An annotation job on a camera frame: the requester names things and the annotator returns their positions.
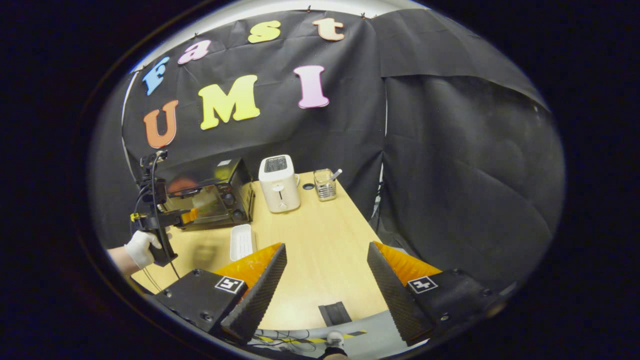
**yellow letter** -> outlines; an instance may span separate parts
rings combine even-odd
[[[261,22],[251,28],[251,35],[249,35],[249,42],[255,44],[257,42],[273,40],[280,36],[280,21],[267,21]]]
[[[214,110],[224,122],[229,122],[231,111],[236,106],[234,120],[250,119],[260,115],[260,109],[255,107],[253,100],[253,84],[258,80],[256,75],[245,75],[237,78],[229,94],[218,85],[205,86],[198,92],[202,96],[202,111],[204,117],[200,129],[210,129],[218,126],[218,119]]]

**pink letter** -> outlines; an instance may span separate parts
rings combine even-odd
[[[300,77],[302,86],[302,100],[298,106],[303,109],[322,108],[329,105],[329,99],[322,94],[322,84],[320,83],[320,73],[324,67],[319,65],[300,66],[293,69]]]
[[[209,44],[211,44],[211,40],[203,40],[189,46],[184,51],[184,55],[178,59],[178,64],[186,64],[191,60],[201,59],[209,52]]]

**foam letter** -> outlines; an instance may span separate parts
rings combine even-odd
[[[147,75],[145,75],[144,78],[142,78],[142,81],[147,83],[147,96],[151,95],[158,85],[162,83],[163,77],[161,75],[164,74],[164,71],[166,70],[164,65],[168,61],[169,56],[163,58],[156,66],[154,66],[153,69],[151,69],[151,71],[147,73]]]
[[[186,64],[191,60],[201,59],[209,52],[209,44],[211,44],[211,40],[203,40],[189,46],[184,51],[184,55],[178,59],[178,64]]]
[[[261,22],[251,28],[249,42],[255,44],[257,42],[273,40],[280,36],[280,21]]]
[[[300,66],[293,69],[300,77],[302,86],[302,100],[298,106],[303,109],[321,108],[329,105],[329,99],[322,94],[322,84],[320,83],[320,73],[324,67],[318,65]]]
[[[169,145],[177,132],[177,125],[175,122],[175,107],[178,105],[178,100],[170,101],[166,103],[162,110],[166,113],[166,133],[162,136],[158,134],[157,118],[160,114],[159,110],[154,110],[148,113],[145,118],[145,128],[147,129],[147,142],[149,146],[154,149],[160,149],[161,147]]]
[[[328,17],[322,20],[316,20],[313,25],[318,25],[318,33],[320,37],[325,40],[338,41],[344,38],[344,34],[338,34],[335,32],[335,28],[343,28],[344,24],[336,22],[332,18]]]
[[[255,107],[253,100],[253,84],[256,80],[258,80],[256,75],[237,78],[228,95],[215,84],[200,89],[198,95],[202,96],[202,110],[204,112],[200,129],[205,130],[218,126],[214,110],[222,121],[228,122],[234,105],[236,106],[234,120],[240,121],[260,115],[260,109]]]

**oven door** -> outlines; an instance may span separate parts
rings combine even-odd
[[[215,185],[182,192],[182,196],[169,195],[166,201],[169,210],[198,209],[194,224],[210,224],[229,219],[229,213]]]

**metal mesh cup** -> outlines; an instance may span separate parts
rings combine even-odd
[[[335,199],[336,185],[335,180],[329,181],[331,176],[333,176],[333,172],[328,168],[314,171],[314,184],[320,201]]]

